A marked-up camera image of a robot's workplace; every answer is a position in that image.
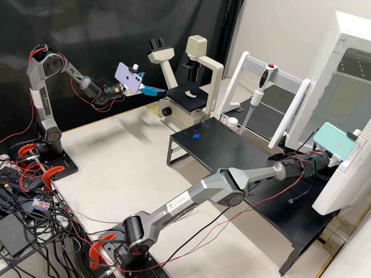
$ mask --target gray robot arm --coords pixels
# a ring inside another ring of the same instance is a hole
[[[33,55],[27,68],[30,80],[30,91],[36,109],[36,129],[43,140],[51,145],[52,152],[62,153],[60,138],[61,131],[54,120],[45,80],[49,77],[66,72],[96,104],[104,105],[109,100],[123,96],[121,85],[100,89],[88,76],[83,76],[61,53],[53,51],[45,45],[45,50]]]
[[[313,176],[328,165],[329,156],[326,153],[303,154],[301,161],[290,158],[275,162],[271,167],[253,170],[219,169],[153,213],[140,211],[119,224],[124,228],[126,251],[131,255],[145,253],[156,243],[162,229],[207,200],[226,207],[236,206],[243,201],[251,186],[270,178],[287,180],[301,174],[303,177]]]

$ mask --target small white bottle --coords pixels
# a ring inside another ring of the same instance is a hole
[[[238,124],[238,120],[236,118],[233,118],[233,117],[229,118],[229,120],[227,122],[227,126],[235,132],[238,130],[237,124]]]

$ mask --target smartphone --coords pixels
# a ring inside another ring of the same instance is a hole
[[[354,145],[355,141],[336,126],[326,122],[314,135],[313,140],[332,154],[337,154],[344,161]]]
[[[138,92],[139,86],[142,83],[142,78],[138,74],[129,71],[128,66],[124,63],[119,63],[117,66],[115,78],[133,94]]]

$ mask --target purple smartphone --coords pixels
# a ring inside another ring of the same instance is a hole
[[[142,78],[136,73],[130,72],[124,63],[119,63],[115,78],[134,94],[138,92],[139,86],[142,83]]]

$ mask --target red clamp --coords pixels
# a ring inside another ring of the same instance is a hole
[[[18,156],[22,157],[26,154],[26,152],[33,150],[35,148],[35,144],[27,144],[19,148],[18,150]]]
[[[50,168],[49,170],[45,171],[44,174],[41,176],[44,183],[47,185],[44,185],[44,191],[50,191],[51,189],[51,176],[55,173],[62,172],[64,170],[64,166],[55,166],[53,168]]]
[[[113,240],[115,239],[116,236],[113,232],[110,232],[109,234],[107,234],[106,236],[100,238],[100,239],[108,239],[108,240]],[[90,259],[93,261],[93,262],[96,262],[96,263],[99,263],[99,264],[104,264],[106,263],[103,258],[101,257],[100,253],[99,253],[99,248],[101,248],[103,245],[105,244],[105,242],[94,242],[91,246],[90,246],[90,249],[89,249],[89,257]],[[98,265],[96,264],[93,264],[93,263],[90,263],[90,268],[92,270],[97,270],[99,268]]]
[[[32,144],[27,144],[27,145],[24,145],[24,146],[20,147],[19,150],[18,150],[18,157],[26,156],[27,155],[27,152],[29,152],[29,151],[31,151],[33,149],[35,149],[35,144],[33,144],[33,143]],[[22,162],[20,164],[20,166],[22,168],[26,169],[27,166],[28,166],[28,163],[27,162]]]

